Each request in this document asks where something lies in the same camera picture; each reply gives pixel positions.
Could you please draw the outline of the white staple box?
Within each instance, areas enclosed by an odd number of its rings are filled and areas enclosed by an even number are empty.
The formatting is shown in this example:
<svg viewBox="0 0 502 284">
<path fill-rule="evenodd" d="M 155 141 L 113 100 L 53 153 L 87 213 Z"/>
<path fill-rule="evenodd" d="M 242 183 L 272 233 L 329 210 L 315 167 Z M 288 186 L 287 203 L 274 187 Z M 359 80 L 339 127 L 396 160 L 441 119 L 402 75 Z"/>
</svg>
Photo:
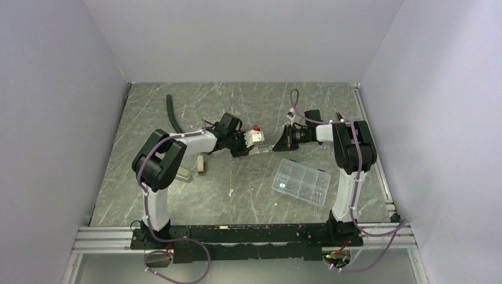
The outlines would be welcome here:
<svg viewBox="0 0 502 284">
<path fill-rule="evenodd" d="M 273 152 L 273 145 L 256 146 L 249 151 L 249 155 Z"/>
</svg>

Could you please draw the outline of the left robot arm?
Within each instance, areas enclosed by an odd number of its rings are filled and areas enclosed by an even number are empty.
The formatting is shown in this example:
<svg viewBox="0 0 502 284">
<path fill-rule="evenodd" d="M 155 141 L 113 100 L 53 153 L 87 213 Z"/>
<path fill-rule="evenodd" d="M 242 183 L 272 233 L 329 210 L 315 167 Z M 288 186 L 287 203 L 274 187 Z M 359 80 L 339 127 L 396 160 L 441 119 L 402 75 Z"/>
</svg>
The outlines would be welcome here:
<svg viewBox="0 0 502 284">
<path fill-rule="evenodd" d="M 233 157 L 247 156 L 263 140 L 257 125 L 244 130 L 241 120 L 228 112 L 218 122 L 204 122 L 202 129 L 193 132 L 171 134 L 154 130 L 131 166 L 142 190 L 142 222 L 149 228 L 146 241 L 156 249 L 169 242 L 168 187 L 185 156 L 224 149 L 230 150 Z"/>
</svg>

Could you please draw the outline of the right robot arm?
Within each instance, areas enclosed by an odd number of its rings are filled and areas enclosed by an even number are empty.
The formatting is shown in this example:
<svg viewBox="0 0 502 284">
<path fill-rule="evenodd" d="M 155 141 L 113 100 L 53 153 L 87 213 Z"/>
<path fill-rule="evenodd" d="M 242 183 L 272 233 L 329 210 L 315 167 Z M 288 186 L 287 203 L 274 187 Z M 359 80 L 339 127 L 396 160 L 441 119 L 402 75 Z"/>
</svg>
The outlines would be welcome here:
<svg viewBox="0 0 502 284">
<path fill-rule="evenodd" d="M 317 109 L 304 112 L 305 124 L 286 125 L 273 151 L 294 151 L 304 143 L 332 143 L 334 159 L 340 170 L 337 197 L 331 213 L 337 223 L 326 228 L 326 239 L 341 245 L 349 236 L 345 225 L 357 219 L 361 186 L 377 160 L 374 139 L 365 120 L 343 122 L 337 113 L 336 122 L 323 121 Z"/>
</svg>

